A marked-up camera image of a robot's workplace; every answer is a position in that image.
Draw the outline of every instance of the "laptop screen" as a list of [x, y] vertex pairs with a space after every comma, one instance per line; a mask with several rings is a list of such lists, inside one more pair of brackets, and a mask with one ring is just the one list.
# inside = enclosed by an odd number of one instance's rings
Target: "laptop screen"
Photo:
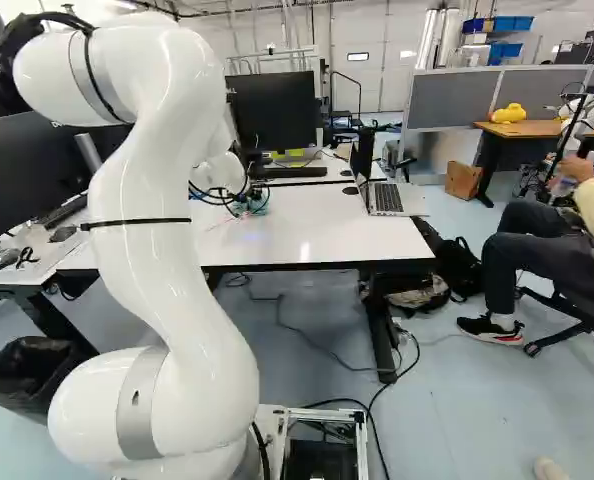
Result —
[[350, 164], [350, 169], [353, 172], [353, 176], [355, 177], [355, 183], [357, 184], [357, 189], [359, 190], [359, 194], [361, 195], [366, 208], [370, 207], [370, 189], [369, 180], [370, 180], [370, 168], [372, 165], [368, 163], [368, 171], [366, 172], [365, 163], [359, 154], [359, 151], [355, 147], [355, 143], [353, 142], [351, 150], [350, 150], [350, 159], [348, 160]]

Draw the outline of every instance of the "trash can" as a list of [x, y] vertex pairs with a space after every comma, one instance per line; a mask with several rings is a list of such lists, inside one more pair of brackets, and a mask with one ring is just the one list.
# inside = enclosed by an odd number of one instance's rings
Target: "trash can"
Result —
[[0, 351], [0, 406], [45, 425], [57, 388], [89, 358], [68, 340], [13, 340]]

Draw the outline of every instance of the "robotic arm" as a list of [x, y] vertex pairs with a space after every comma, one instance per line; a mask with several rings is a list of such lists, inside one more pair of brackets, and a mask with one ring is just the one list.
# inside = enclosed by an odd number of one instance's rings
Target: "robotic arm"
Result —
[[585, 99], [573, 100], [559, 110], [560, 117], [570, 117], [562, 124], [562, 129], [565, 131], [567, 128], [570, 128], [572, 117], [579, 107], [579, 103], [582, 101], [584, 101], [583, 113], [579, 120], [572, 127], [572, 135], [570, 136], [568, 142], [566, 142], [566, 146], [564, 148], [566, 152], [577, 152], [581, 145], [579, 137], [594, 128], [594, 95], [590, 95]]
[[239, 191], [245, 181], [227, 152], [222, 65], [197, 33], [139, 13], [36, 36], [13, 73], [51, 120], [135, 122], [88, 194], [91, 222], [125, 223], [94, 228], [91, 241], [110, 293], [167, 345], [105, 353], [73, 371], [50, 407], [55, 443], [73, 462], [124, 478], [243, 475], [257, 365], [206, 285], [192, 224], [180, 220], [189, 218], [189, 172], [205, 188]]

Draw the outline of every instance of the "cubicle partition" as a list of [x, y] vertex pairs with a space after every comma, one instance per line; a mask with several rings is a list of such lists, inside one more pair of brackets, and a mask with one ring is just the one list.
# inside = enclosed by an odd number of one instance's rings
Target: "cubicle partition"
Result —
[[419, 70], [403, 116], [399, 159], [419, 161], [411, 173], [430, 182], [443, 181], [449, 160], [471, 163], [481, 132], [473, 123], [511, 102], [520, 103], [528, 118], [554, 118], [546, 107], [559, 107], [559, 95], [594, 85], [594, 65], [518, 65], [506, 67]]

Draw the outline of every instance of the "backpack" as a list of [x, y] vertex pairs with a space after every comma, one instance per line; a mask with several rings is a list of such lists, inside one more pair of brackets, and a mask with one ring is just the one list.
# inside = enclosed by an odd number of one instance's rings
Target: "backpack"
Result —
[[429, 313], [443, 307], [450, 298], [450, 287], [439, 276], [430, 274], [430, 285], [420, 286], [414, 290], [406, 290], [397, 293], [387, 294], [386, 300], [395, 307], [404, 311], [407, 318], [413, 317], [415, 313]]
[[437, 275], [444, 279], [451, 290], [461, 297], [451, 299], [463, 303], [482, 291], [481, 262], [470, 250], [464, 237], [444, 240], [428, 222], [412, 217], [428, 247], [437, 258]]

